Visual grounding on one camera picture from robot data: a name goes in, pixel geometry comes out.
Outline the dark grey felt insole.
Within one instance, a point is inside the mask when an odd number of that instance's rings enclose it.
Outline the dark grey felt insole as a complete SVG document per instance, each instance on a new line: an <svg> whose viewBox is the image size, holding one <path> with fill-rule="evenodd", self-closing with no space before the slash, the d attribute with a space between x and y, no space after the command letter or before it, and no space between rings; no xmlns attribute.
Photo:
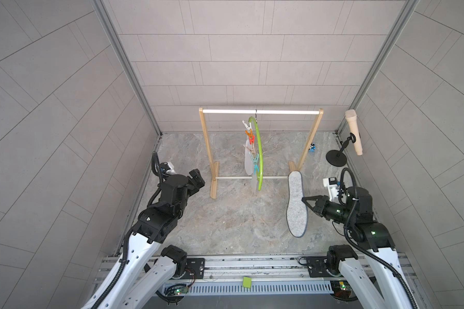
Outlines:
<svg viewBox="0 0 464 309"><path fill-rule="evenodd" d="M289 200L286 220L290 233L295 238L301 238L308 226L308 209L304 198L302 174L299 171L290 172L288 176Z"/></svg>

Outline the green clip hanger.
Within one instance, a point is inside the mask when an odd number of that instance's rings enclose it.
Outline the green clip hanger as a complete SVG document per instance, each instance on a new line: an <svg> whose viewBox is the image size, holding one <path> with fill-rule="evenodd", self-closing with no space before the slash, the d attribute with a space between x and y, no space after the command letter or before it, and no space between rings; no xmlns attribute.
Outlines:
<svg viewBox="0 0 464 309"><path fill-rule="evenodd" d="M263 183L263 151L262 151L262 143L260 138L260 131L258 127L257 119L251 116L248 121L242 121L243 125L245 126L245 134L247 139L249 139L252 150L251 150L251 158L253 159L254 163L254 171L256 171L256 175L258 178L258 191L262 189Z"/></svg>

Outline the wooden clothes rack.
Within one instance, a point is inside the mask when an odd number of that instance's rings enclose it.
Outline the wooden clothes rack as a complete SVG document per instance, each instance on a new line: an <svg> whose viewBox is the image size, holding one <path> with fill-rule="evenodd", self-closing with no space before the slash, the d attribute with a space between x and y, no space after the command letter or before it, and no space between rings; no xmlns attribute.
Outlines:
<svg viewBox="0 0 464 309"><path fill-rule="evenodd" d="M300 171L301 168L304 166L305 159L308 155L309 148L311 143L314 140L314 136L316 135L318 128L320 126L321 120L324 115L324 110L322 108L317 110L275 110L275 109L204 109L199 108L198 114L201 121L202 132L204 135L204 141L206 144L206 150L208 155L208 160L210 163L210 170L211 170L211 189L210 189L210 197L215 199L217 197L218 191L218 181L219 180L245 180L250 179L251 176L223 176L219 174L219 167L220 164L218 161L213 159L213 152L211 150L211 143L209 138L208 127L205 119L206 114L217 114L217 115L250 115L257 119L258 115L310 115L315 116L315 120L313 121L313 125L309 131L307 142L305 143L304 149L301 152L300 159L298 162L289 161L288 166L291 172L293 171ZM263 168L263 182L268 177L264 174Z"/></svg>

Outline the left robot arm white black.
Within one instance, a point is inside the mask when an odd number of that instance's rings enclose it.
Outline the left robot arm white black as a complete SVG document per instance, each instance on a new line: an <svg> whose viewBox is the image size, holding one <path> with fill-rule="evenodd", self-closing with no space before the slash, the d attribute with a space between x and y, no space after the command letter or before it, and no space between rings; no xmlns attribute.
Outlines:
<svg viewBox="0 0 464 309"><path fill-rule="evenodd" d="M187 253L170 245L161 251L156 264L150 258L161 249L168 235L183 217L188 198L204 187L198 169L178 175L152 154L152 172L158 177L156 192L137 222L126 233L122 254L85 308L142 308L171 278L185 272Z"/></svg>

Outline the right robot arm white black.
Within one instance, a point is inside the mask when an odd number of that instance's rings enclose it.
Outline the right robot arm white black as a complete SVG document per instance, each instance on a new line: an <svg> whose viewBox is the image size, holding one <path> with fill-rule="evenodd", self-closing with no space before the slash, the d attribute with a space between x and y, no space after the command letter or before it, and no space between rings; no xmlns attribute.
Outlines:
<svg viewBox="0 0 464 309"><path fill-rule="evenodd" d="M328 196L302 198L316 215L343 226L345 245L331 246L327 252L327 271L341 276L364 308L417 308L407 283L393 239L372 211L372 196L357 186L353 172L343 168L352 185L339 189L339 201Z"/></svg>

